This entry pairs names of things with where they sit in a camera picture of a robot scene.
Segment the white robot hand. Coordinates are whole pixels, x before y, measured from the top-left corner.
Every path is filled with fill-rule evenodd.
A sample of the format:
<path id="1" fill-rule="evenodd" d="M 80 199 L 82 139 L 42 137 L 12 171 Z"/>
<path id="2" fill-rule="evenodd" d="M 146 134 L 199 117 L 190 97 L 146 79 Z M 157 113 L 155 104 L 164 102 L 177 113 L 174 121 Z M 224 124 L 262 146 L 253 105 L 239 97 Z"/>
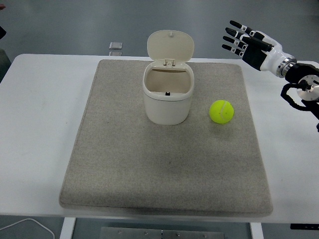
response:
<path id="1" fill-rule="evenodd" d="M 284 66 L 295 61 L 295 58 L 283 52 L 281 44 L 265 33 L 233 20 L 230 24 L 234 28 L 225 28 L 227 35 L 223 36 L 223 40 L 229 44 L 223 44 L 222 48 L 241 57 L 254 69 L 269 71 L 282 78 Z"/>

